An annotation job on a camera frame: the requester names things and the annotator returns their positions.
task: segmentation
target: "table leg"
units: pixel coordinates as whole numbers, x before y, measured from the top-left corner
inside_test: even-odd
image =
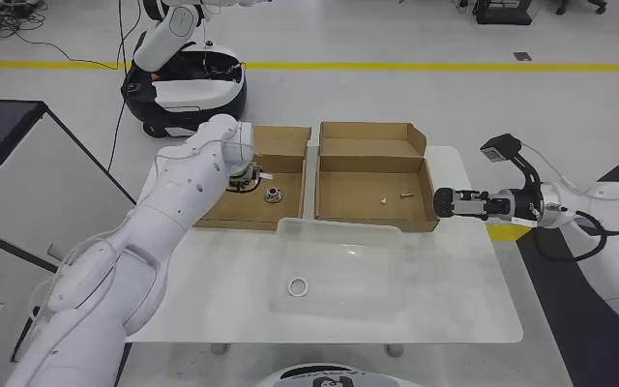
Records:
[[[215,356],[222,356],[228,349],[230,349],[230,344],[227,343],[211,344],[211,353]]]
[[[391,357],[400,357],[404,354],[404,346],[402,344],[385,344],[385,352]]]

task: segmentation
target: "silver metal fitting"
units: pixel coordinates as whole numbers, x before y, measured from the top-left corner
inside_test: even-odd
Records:
[[[549,203],[545,206],[547,211],[561,211],[561,205],[557,203]]]
[[[277,187],[270,187],[264,193],[264,200],[267,203],[278,203],[283,199],[283,192]]]

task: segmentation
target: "yellow floor line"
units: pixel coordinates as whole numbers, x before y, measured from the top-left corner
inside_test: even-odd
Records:
[[[487,224],[486,228],[493,242],[515,242],[531,229],[516,224]]]
[[[103,62],[115,67],[115,62]],[[340,72],[600,73],[619,72],[617,63],[413,63],[413,62],[248,62],[249,70]],[[88,62],[0,61],[0,69],[108,70]]]

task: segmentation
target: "metal nut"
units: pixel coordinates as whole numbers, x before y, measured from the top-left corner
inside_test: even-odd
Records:
[[[267,203],[277,203],[283,199],[283,192],[277,187],[270,187],[264,193],[264,200]]]

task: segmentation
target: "white table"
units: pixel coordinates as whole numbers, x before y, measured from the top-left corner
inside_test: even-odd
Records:
[[[307,176],[314,176],[309,158]],[[470,189],[452,147],[428,147],[434,188]],[[151,170],[145,185],[154,181]],[[313,182],[306,189],[313,201]],[[405,308],[393,322],[274,313],[267,231],[191,230],[174,251],[161,307],[131,342],[519,342],[522,327],[483,222],[405,234]]]

